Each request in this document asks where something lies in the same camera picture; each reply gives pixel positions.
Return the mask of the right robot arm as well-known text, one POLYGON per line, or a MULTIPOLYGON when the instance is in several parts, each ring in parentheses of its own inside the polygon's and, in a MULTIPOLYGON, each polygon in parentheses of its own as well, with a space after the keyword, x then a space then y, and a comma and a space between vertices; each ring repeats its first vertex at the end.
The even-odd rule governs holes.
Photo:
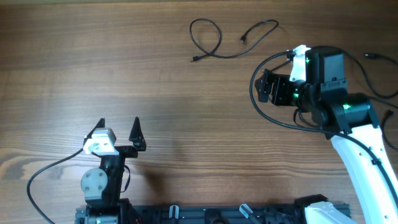
POLYGON ((370 97, 348 91, 346 52, 300 45, 284 56, 292 64, 290 75, 257 66, 249 83, 252 104, 271 102, 310 113, 314 123, 310 132, 324 134, 341 157, 365 221, 396 223, 397 177, 370 97))

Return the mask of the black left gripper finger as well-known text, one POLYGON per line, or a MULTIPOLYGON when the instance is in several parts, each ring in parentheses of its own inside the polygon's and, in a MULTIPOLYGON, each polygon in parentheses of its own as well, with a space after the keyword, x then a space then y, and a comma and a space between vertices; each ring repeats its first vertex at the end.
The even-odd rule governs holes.
POLYGON ((134 119, 134 123, 129 135, 129 141, 132 142, 132 145, 137 151, 146 151, 147 144, 144 139, 140 119, 138 117, 135 117, 134 119))
POLYGON ((91 136, 94 133, 95 129, 104 128, 104 127, 105 127, 105 118, 100 118, 95 127, 85 136, 84 143, 86 143, 87 140, 91 139, 91 136))

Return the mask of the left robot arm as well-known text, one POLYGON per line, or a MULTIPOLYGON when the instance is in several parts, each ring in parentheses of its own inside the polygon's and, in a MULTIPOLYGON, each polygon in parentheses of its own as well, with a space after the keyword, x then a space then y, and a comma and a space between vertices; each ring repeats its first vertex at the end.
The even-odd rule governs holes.
POLYGON ((120 197, 127 190, 127 187, 122 186, 124 171, 129 170, 125 160, 137 158, 138 153, 147 147, 138 117, 134 119, 128 140, 132 142, 131 145, 115 145, 116 135, 105 126, 104 118, 85 137, 83 151, 98 156, 100 165, 86 171, 81 178, 86 206, 76 209, 75 223, 142 223, 141 216, 129 199, 120 197))

